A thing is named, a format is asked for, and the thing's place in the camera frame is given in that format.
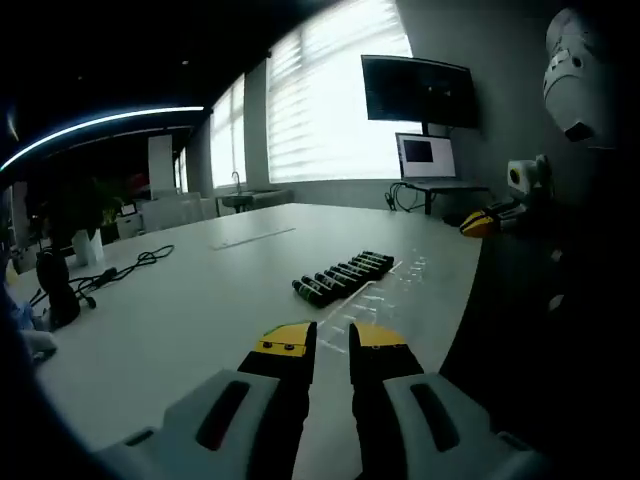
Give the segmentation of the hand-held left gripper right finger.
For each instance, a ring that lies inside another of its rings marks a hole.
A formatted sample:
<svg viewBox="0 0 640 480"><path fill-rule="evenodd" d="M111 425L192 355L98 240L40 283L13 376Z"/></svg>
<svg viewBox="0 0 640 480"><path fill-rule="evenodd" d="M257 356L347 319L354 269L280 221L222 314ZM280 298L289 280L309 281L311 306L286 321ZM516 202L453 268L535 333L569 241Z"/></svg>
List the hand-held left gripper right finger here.
<svg viewBox="0 0 640 480"><path fill-rule="evenodd" d="M349 326L352 412L363 479L547 479L549 460L494 429L490 414L427 374L394 331Z"/></svg>

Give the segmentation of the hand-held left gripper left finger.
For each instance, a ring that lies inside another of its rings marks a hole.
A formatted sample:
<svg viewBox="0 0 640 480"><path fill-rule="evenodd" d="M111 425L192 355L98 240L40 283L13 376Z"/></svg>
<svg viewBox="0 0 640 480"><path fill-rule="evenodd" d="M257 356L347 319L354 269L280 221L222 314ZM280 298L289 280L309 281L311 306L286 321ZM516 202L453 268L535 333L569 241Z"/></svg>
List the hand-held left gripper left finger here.
<svg viewBox="0 0 640 480"><path fill-rule="evenodd" d="M171 405L160 428L98 452L117 479L288 479L309 413L317 325L278 326L240 366Z"/></svg>

